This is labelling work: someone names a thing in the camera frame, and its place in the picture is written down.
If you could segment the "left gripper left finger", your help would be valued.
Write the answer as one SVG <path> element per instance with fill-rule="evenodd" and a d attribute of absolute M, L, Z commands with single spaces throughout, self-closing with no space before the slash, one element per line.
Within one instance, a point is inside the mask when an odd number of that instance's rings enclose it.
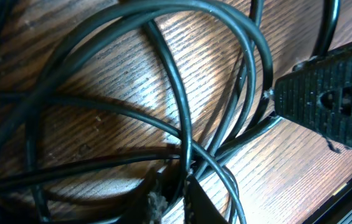
<path fill-rule="evenodd" d="M 151 169 L 144 181 L 132 193 L 131 202 L 122 215 L 124 224 L 159 224 L 168 208 L 168 201 L 162 191 L 161 173 Z"/>

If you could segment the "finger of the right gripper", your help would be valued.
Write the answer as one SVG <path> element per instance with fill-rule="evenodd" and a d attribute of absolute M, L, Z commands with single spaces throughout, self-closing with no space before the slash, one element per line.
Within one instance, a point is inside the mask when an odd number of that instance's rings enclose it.
<path fill-rule="evenodd" d="M 282 76 L 274 93 L 279 116 L 352 148 L 352 42 Z"/>

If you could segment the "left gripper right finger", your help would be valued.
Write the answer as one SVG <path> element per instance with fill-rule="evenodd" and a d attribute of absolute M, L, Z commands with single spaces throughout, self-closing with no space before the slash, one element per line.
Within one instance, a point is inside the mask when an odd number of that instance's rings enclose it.
<path fill-rule="evenodd" d="M 193 175 L 187 176 L 183 190 L 186 224 L 227 224 Z"/>

